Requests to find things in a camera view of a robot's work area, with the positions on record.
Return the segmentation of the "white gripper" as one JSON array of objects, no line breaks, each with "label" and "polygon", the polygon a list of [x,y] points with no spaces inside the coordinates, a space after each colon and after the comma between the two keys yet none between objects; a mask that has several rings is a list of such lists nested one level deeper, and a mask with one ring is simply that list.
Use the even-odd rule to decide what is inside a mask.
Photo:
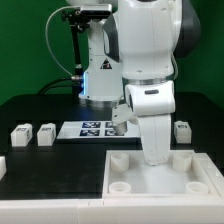
[{"label": "white gripper", "polygon": [[171,142],[171,114],[175,111],[174,83],[125,86],[125,104],[112,109],[112,125],[118,135],[127,131],[127,122],[138,125],[145,161],[166,163]]}]

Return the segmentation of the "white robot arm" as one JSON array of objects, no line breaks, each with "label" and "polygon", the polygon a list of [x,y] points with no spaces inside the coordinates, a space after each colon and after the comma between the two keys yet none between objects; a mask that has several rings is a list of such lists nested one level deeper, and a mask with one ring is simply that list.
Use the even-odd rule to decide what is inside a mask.
[{"label": "white robot arm", "polygon": [[200,21],[191,0],[66,0],[88,32],[82,104],[109,106],[116,132],[138,126],[145,161],[168,160],[175,59],[191,52]]}]

